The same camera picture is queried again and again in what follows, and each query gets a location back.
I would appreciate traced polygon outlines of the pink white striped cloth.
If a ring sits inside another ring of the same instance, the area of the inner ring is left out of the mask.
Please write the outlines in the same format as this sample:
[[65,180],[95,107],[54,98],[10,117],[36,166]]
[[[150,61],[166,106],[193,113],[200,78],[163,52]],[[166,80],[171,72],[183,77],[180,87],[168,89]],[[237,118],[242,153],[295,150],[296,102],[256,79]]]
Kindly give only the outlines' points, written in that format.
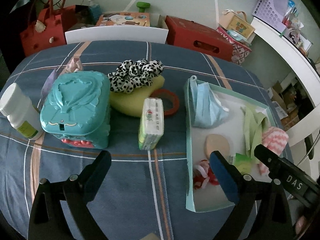
[[289,136],[287,133],[274,126],[267,128],[264,132],[261,126],[258,127],[254,139],[256,146],[262,144],[278,156],[283,152],[288,140]]

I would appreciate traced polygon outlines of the light green cloth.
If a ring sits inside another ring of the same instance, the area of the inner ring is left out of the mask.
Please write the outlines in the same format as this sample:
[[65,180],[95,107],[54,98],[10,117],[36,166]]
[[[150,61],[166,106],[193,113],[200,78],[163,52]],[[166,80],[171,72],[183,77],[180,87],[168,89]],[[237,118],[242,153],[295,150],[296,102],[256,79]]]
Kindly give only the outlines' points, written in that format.
[[244,137],[245,155],[252,159],[253,163],[259,164],[259,160],[254,156],[256,146],[262,144],[263,133],[269,128],[267,116],[262,112],[257,112],[256,107],[247,104],[241,107],[244,113]]

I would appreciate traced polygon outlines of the beige round makeup sponge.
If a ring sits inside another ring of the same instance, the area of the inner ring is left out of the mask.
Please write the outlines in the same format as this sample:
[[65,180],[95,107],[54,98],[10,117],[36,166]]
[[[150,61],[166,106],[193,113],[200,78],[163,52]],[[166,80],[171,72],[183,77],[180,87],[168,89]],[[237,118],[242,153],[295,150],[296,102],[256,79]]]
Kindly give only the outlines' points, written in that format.
[[219,134],[209,134],[206,136],[204,142],[204,153],[207,159],[210,158],[211,153],[214,151],[219,151],[222,156],[228,160],[230,156],[230,145],[224,136]]

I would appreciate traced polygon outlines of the red pink hair bow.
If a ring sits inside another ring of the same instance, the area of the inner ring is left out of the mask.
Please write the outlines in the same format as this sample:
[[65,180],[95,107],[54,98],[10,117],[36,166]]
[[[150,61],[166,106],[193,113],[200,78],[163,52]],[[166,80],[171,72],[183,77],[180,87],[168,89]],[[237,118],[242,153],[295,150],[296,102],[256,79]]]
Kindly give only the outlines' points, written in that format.
[[203,159],[193,166],[193,188],[204,189],[208,184],[217,186],[219,182],[210,168],[209,161]]

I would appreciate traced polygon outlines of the blue face mask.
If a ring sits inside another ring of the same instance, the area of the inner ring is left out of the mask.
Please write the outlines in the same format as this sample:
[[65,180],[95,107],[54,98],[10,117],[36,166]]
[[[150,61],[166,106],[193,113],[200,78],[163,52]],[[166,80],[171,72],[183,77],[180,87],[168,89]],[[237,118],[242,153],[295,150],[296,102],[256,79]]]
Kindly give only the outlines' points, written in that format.
[[214,128],[221,125],[229,115],[209,83],[198,83],[195,75],[189,79],[191,99],[191,124],[198,128]]

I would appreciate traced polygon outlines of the black white spotted scrunchie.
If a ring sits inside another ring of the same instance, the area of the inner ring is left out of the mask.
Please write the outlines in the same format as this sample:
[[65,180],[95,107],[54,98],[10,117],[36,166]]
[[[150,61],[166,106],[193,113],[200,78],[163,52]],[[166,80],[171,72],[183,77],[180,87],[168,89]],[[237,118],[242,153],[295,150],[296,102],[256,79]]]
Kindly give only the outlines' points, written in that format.
[[110,90],[115,93],[131,94],[136,88],[150,87],[154,78],[161,75],[164,65],[159,60],[125,60],[115,72],[107,75]]

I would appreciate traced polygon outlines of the small green tissue pack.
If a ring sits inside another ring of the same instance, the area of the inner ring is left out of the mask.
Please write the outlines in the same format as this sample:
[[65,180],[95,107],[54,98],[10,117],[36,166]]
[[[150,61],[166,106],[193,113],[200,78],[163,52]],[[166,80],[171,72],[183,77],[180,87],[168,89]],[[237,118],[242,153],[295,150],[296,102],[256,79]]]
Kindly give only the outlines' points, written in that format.
[[237,168],[241,174],[250,174],[252,159],[246,155],[236,153],[229,156],[229,163]]

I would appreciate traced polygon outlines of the white curved desk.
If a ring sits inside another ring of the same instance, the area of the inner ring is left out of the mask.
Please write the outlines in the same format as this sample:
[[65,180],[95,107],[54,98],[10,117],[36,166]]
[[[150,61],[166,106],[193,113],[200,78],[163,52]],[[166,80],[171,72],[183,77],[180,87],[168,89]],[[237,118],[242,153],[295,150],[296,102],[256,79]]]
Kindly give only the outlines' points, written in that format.
[[289,146],[294,146],[319,129],[319,75],[298,49],[287,39],[280,37],[271,26],[256,17],[251,25],[255,28],[255,34],[268,43],[291,67],[314,106],[306,117],[287,131]]

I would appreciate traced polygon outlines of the blue plaid bed cover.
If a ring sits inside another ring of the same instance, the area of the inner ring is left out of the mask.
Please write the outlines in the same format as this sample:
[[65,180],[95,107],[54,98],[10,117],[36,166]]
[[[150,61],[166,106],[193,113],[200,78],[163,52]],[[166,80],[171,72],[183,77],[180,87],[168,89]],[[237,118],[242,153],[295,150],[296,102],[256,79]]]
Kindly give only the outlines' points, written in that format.
[[[56,68],[79,55],[84,70],[113,72],[125,60],[159,60],[166,89],[184,101],[183,87],[192,75],[272,106],[259,79],[239,65],[196,51],[159,43],[95,41],[50,48],[17,61],[7,84],[17,83],[34,105]],[[212,239],[231,208],[194,213],[185,208],[188,185],[186,113],[180,105],[165,120],[156,150],[138,148],[139,119],[111,112],[108,151],[112,165],[95,199],[88,204],[109,239]],[[92,163],[97,150],[73,148],[46,134],[29,141],[1,117],[1,212],[22,236],[28,234],[31,192],[40,178],[64,181]]]

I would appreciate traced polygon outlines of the white plastic bottle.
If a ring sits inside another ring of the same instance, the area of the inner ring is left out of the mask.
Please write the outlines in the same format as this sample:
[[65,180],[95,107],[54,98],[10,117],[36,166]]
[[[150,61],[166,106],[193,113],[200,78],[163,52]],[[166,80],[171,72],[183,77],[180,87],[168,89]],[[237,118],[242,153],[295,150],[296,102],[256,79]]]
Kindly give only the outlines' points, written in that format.
[[1,97],[1,113],[11,126],[29,140],[37,140],[43,134],[40,114],[31,99],[24,95],[17,83],[12,83]]

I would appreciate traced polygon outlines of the yellow sponge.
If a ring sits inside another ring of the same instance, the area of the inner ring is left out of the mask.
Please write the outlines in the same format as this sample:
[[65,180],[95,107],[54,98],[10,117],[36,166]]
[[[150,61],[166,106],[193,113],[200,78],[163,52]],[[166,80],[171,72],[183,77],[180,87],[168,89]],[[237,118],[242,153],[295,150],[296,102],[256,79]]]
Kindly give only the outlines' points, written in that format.
[[153,79],[150,87],[135,88],[131,94],[110,92],[110,105],[120,113],[140,118],[144,100],[154,91],[161,89],[164,82],[164,77],[160,75]]

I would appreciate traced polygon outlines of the beige gift bag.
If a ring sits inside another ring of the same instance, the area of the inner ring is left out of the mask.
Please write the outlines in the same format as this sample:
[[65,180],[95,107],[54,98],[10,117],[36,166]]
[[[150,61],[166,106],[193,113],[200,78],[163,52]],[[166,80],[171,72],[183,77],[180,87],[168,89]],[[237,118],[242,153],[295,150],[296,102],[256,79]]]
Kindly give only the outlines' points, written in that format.
[[249,38],[255,28],[247,22],[247,15],[244,11],[226,9],[219,18],[219,25],[226,30],[233,30],[244,38]]

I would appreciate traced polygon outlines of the red felt tote bag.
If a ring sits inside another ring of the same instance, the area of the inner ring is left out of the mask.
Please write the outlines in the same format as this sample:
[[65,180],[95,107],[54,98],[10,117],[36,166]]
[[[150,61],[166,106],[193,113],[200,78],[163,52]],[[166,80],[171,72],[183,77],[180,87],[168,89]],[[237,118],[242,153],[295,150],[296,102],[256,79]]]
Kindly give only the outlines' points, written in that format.
[[28,20],[28,27],[20,33],[25,56],[39,51],[67,44],[65,32],[77,23],[75,6],[55,10],[53,0],[48,0],[48,7],[40,11],[37,20]]

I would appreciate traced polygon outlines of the blue water bottle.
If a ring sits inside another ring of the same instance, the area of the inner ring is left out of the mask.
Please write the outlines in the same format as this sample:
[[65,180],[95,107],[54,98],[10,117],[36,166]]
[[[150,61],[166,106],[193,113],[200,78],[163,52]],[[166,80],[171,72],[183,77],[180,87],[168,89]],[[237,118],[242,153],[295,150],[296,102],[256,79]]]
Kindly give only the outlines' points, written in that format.
[[97,23],[100,16],[102,15],[100,5],[96,3],[95,0],[88,0],[88,7],[90,9],[94,22]]

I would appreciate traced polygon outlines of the green toy dumbbell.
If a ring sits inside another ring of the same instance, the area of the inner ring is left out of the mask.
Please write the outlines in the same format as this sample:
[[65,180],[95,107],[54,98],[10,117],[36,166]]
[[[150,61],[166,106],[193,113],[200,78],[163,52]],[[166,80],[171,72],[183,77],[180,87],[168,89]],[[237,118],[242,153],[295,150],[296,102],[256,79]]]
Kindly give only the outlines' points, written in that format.
[[148,2],[137,2],[136,7],[138,8],[139,12],[144,13],[146,9],[151,7],[151,4]]

